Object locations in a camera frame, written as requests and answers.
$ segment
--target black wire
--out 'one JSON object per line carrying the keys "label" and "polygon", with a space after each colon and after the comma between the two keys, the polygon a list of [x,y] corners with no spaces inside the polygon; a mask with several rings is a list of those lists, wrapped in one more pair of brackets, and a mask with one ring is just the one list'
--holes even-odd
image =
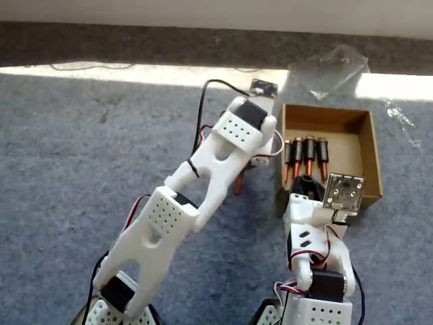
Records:
{"label": "black wire", "polygon": [[286,293],[286,301],[284,303],[283,314],[281,315],[281,318],[278,321],[276,321],[275,323],[273,323],[273,325],[277,325],[278,323],[282,324],[283,319],[284,319],[284,313],[286,312],[288,300],[289,300],[289,292]]}
{"label": "black wire", "polygon": [[364,288],[361,283],[361,279],[359,279],[358,273],[355,270],[354,266],[352,265],[353,274],[355,275],[355,279],[357,280],[359,291],[361,292],[361,317],[359,318],[358,325],[362,325],[364,323],[365,318],[365,293]]}
{"label": "black wire", "polygon": [[83,320],[81,321],[81,325],[86,324],[87,316],[89,315],[90,310],[90,302],[92,301],[92,293],[93,293],[93,279],[96,276],[96,271],[98,267],[101,265],[102,260],[108,255],[108,251],[106,251],[96,262],[95,267],[93,268],[92,277],[90,279],[90,288],[89,288],[89,296],[87,296],[86,302],[86,310],[84,312]]}
{"label": "black wire", "polygon": [[227,86],[228,88],[231,88],[232,90],[240,93],[241,95],[250,97],[250,94],[246,93],[245,91],[236,88],[233,85],[230,85],[228,82],[224,81],[224,80],[220,80],[220,79],[210,79],[207,80],[203,86],[202,89],[202,96],[200,97],[200,103],[198,104],[198,115],[197,115],[197,127],[196,127],[196,138],[194,139],[194,145],[192,146],[192,153],[191,155],[194,154],[194,152],[196,152],[197,147],[198,147],[198,138],[200,136],[200,125],[202,124],[202,113],[203,113],[203,103],[204,103],[204,97],[206,95],[206,90],[209,86],[209,84],[211,83],[221,83],[225,86]]}
{"label": "black wire", "polygon": [[131,63],[128,64],[127,66],[119,66],[119,67],[97,65],[97,66],[85,66],[83,68],[77,68],[77,69],[61,69],[61,68],[57,68],[53,64],[50,64],[49,66],[56,71],[82,71],[82,70],[90,70],[94,68],[104,68],[107,70],[125,70],[125,69],[132,68],[134,65],[135,63]]}

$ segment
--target ventilation holes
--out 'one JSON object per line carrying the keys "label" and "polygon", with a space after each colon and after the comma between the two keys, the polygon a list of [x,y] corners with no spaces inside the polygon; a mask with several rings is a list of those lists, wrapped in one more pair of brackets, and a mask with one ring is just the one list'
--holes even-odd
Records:
{"label": "ventilation holes", "polygon": [[307,247],[309,244],[311,244],[311,241],[309,241],[309,240],[305,240],[300,246],[302,247],[302,248],[304,248],[304,247]]}

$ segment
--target red wire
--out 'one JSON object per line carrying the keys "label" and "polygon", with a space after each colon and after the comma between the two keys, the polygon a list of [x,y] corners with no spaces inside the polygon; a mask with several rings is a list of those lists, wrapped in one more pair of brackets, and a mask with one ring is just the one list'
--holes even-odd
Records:
{"label": "red wire", "polygon": [[202,142],[203,142],[203,140],[204,140],[204,134],[203,134],[203,130],[205,129],[205,128],[213,128],[214,126],[213,125],[209,125],[209,124],[205,124],[205,125],[202,125],[202,127],[200,127],[200,141],[199,141],[199,143],[198,143],[198,146],[200,145],[200,144],[202,144]]}
{"label": "red wire", "polygon": [[298,288],[293,288],[296,285],[296,282],[280,284],[278,287],[280,290],[288,291],[289,293],[294,293],[295,295],[304,295],[305,291],[302,291]]}
{"label": "red wire", "polygon": [[139,196],[139,197],[135,200],[135,203],[133,204],[133,207],[131,208],[131,211],[129,212],[129,215],[128,215],[128,217],[127,217],[127,222],[126,222],[125,225],[123,226],[123,230],[122,230],[122,232],[124,232],[124,231],[129,227],[129,225],[131,224],[131,222],[132,222],[132,220],[133,220],[133,218],[134,218],[134,214],[135,214],[135,212],[137,211],[138,204],[140,204],[140,201],[141,201],[144,197],[148,197],[148,198],[149,198],[150,195],[149,195],[149,194],[144,194],[144,195]]}
{"label": "red wire", "polygon": [[319,267],[319,266],[322,266],[323,264],[325,264],[326,261],[327,261],[327,258],[329,257],[329,254],[331,253],[331,241],[329,240],[329,234],[328,234],[328,232],[326,232],[326,243],[327,243],[327,253],[326,253],[325,256],[323,256],[323,254],[321,254],[321,253],[319,253],[317,251],[312,251],[312,250],[309,250],[309,249],[302,249],[302,250],[296,251],[295,253],[293,253],[292,255],[290,255],[289,265],[288,265],[289,266],[289,270],[290,271],[292,270],[292,259],[295,256],[298,256],[298,255],[301,255],[301,254],[307,254],[307,253],[309,253],[309,254],[314,254],[314,255],[320,256],[321,260],[319,262],[312,263],[314,267]]}

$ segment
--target white wire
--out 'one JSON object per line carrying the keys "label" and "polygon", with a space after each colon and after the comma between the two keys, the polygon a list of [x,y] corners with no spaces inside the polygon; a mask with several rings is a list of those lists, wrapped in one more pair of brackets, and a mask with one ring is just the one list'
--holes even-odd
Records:
{"label": "white wire", "polygon": [[281,148],[278,151],[270,154],[270,156],[275,157],[275,156],[278,156],[279,154],[281,154],[281,152],[283,151],[284,140],[283,140],[283,137],[281,136],[280,132],[278,132],[277,130],[273,130],[273,132],[274,132],[274,134],[278,135],[279,141],[281,143]]}
{"label": "white wire", "polygon": [[273,285],[273,293],[275,293],[275,296],[277,296],[278,300],[279,300],[279,305],[283,307],[283,299],[281,298],[281,296],[279,295],[278,291],[277,291],[277,285],[282,285],[282,282],[276,282]]}

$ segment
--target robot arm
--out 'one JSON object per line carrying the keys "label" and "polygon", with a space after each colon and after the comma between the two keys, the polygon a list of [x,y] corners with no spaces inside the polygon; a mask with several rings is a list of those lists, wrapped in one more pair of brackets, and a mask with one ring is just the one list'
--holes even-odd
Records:
{"label": "robot arm", "polygon": [[349,325],[355,275],[342,241],[349,215],[356,215],[363,178],[331,173],[323,201],[292,193],[284,215],[289,268],[303,294],[290,293],[283,325],[314,322]]}
{"label": "robot arm", "polygon": [[[193,156],[155,189],[138,218],[119,235],[93,285],[103,290],[124,263],[138,262],[139,283],[124,310],[126,317],[135,319],[151,302],[177,247],[190,231],[203,228],[224,200],[229,185],[257,149],[271,139],[276,123],[274,116],[256,104],[235,98]],[[197,207],[179,191],[205,174],[210,182],[204,201]]]}

